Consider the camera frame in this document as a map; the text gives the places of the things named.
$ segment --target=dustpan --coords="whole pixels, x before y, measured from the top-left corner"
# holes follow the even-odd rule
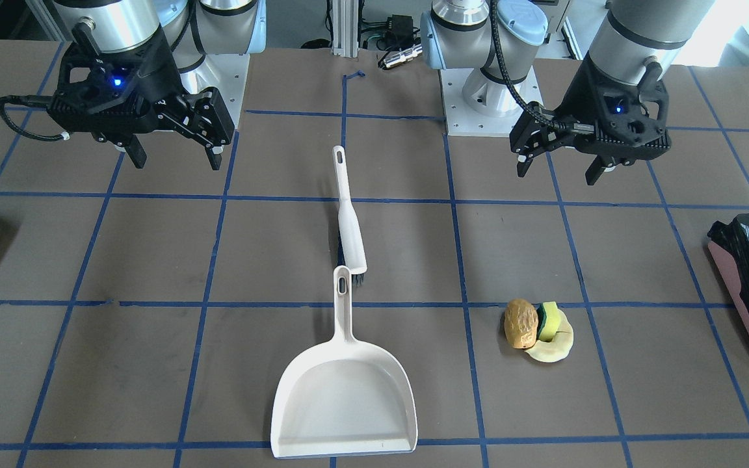
[[[410,452],[418,420],[410,381],[387,350],[351,333],[351,272],[334,270],[334,337],[294,358],[276,388],[276,458]]]

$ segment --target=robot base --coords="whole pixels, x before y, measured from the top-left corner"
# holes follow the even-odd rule
[[[250,54],[208,55],[199,68],[182,73],[181,82],[188,92],[199,92],[207,86],[218,88],[238,129],[249,65]]]
[[[441,70],[441,96],[443,110],[447,117],[447,134],[453,137],[509,137],[510,130],[522,115],[522,109],[514,103],[512,106],[515,109],[503,118],[494,118],[494,116],[487,116],[473,110],[473,107],[464,101],[462,92],[464,83],[467,82],[467,77],[472,71],[470,68]],[[532,68],[525,81],[516,86],[526,103],[542,102],[542,93],[539,91]]]

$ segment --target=yellow sponge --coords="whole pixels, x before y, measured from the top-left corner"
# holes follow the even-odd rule
[[[559,308],[557,307],[556,302],[543,302],[542,305],[539,305],[539,308],[542,309],[545,312],[545,319],[544,323],[541,324],[539,330],[539,341],[550,341],[553,340],[553,338],[557,334],[557,330],[559,329],[559,322],[562,320],[562,316],[560,315]]]

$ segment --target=blue joint cap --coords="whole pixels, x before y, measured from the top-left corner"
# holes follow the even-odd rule
[[[545,41],[547,17],[529,0],[499,0],[496,11],[505,29],[522,42],[540,46]]]
[[[253,23],[253,35],[250,36],[247,53],[261,53],[265,50],[268,38],[267,16],[265,0],[259,0],[259,4],[256,6],[256,21]]]
[[[421,47],[424,47],[424,61],[433,70],[445,70],[447,68],[443,61],[443,53],[438,42],[438,32],[429,12],[421,15]]]

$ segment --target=white mounting plate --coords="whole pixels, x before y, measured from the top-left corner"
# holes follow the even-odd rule
[[[239,128],[241,118],[241,104],[244,101],[244,86],[247,84],[247,68],[250,65],[250,54],[221,54],[208,55],[206,60],[211,60],[221,71],[221,82],[216,85],[224,98],[227,110],[233,119],[235,128]]]
[[[461,88],[472,71],[471,68],[441,70],[441,97],[443,111],[447,116],[447,134],[453,137],[508,137],[522,115],[522,109],[517,107],[514,115],[508,118],[491,118],[475,112],[461,96]],[[542,93],[533,68],[528,71],[528,77],[521,83],[519,92],[526,103],[542,102]]]

